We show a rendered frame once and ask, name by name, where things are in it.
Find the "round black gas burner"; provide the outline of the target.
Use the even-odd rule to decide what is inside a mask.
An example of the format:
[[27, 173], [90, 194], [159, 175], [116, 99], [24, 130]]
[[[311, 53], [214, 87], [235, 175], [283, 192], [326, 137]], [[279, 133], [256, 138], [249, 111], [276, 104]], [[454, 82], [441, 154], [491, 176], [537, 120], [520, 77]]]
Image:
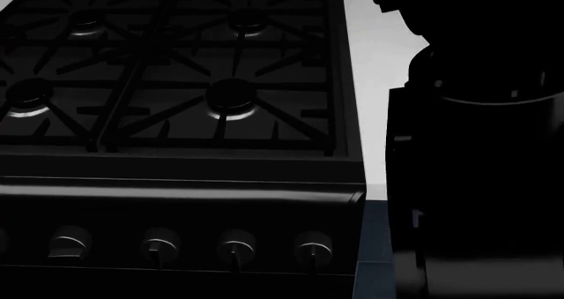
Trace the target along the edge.
[[47, 105], [54, 95], [54, 84], [45, 78], [26, 78], [4, 92], [0, 118], [29, 118], [47, 113]]
[[105, 31], [106, 15], [96, 10], [80, 10], [68, 17], [71, 36], [96, 36]]
[[206, 89], [204, 99], [208, 115], [217, 120], [222, 114], [227, 121], [239, 121], [256, 111], [257, 91], [253, 84], [240, 78], [216, 81]]
[[268, 14], [264, 10], [244, 7], [230, 12], [227, 24], [235, 36], [244, 34], [246, 37], [255, 37], [268, 31], [267, 20]]

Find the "black gas stove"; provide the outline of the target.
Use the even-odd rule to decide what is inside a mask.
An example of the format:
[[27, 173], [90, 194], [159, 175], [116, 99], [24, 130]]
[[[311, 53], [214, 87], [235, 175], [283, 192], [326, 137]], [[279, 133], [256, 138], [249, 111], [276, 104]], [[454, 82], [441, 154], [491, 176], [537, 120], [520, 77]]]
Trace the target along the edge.
[[[367, 189], [344, 0], [329, 0], [328, 9], [339, 155], [111, 153], [108, 127], [179, 1], [161, 1], [95, 153], [0, 155], [0, 299], [353, 299]], [[48, 258], [51, 237], [69, 225], [91, 234], [88, 255]], [[160, 270], [140, 252], [150, 228], [181, 238], [178, 259]], [[256, 239], [256, 257], [239, 273], [217, 253], [228, 229]], [[308, 231], [332, 240], [333, 259], [315, 275], [293, 253]]]

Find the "black stove control knob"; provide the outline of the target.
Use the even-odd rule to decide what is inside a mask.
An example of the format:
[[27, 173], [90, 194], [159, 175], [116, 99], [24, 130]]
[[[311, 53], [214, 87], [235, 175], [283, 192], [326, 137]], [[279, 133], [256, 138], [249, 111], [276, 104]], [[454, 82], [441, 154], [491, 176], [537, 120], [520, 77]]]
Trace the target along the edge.
[[62, 226], [51, 237], [48, 258], [83, 260], [92, 248], [92, 236], [82, 227]]
[[318, 231], [302, 232], [294, 240], [293, 253], [306, 274], [318, 274], [333, 259], [331, 237]]
[[156, 269], [163, 269], [178, 259], [181, 248], [180, 236], [171, 229], [150, 228], [145, 232], [140, 245], [142, 256]]
[[256, 239], [246, 230], [228, 229], [219, 238], [217, 253], [231, 272], [239, 273], [255, 259]]

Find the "black cast iron grate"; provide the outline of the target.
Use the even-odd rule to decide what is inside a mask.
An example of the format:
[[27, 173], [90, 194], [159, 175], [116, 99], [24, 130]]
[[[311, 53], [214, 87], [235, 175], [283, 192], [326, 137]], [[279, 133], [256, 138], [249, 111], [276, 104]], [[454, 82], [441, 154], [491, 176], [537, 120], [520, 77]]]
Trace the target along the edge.
[[[26, 78], [54, 84], [49, 111], [0, 118], [0, 155], [95, 153], [114, 107], [138, 68], [162, 0], [16, 0], [0, 15], [0, 107]], [[105, 31], [71, 36], [75, 11], [106, 15]]]
[[[264, 10], [265, 34], [235, 36], [230, 12]], [[180, 0], [156, 33], [143, 76], [126, 90], [108, 127], [111, 153], [307, 159], [340, 154], [329, 0]], [[216, 81], [257, 91], [239, 121], [208, 115]]]

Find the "blue cabinet front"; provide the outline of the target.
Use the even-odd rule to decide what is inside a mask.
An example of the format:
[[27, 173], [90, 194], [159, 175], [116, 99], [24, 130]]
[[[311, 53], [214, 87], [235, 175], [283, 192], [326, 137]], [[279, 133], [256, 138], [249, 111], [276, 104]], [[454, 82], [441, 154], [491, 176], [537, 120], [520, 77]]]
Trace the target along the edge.
[[365, 204], [352, 299], [396, 299], [386, 201]]

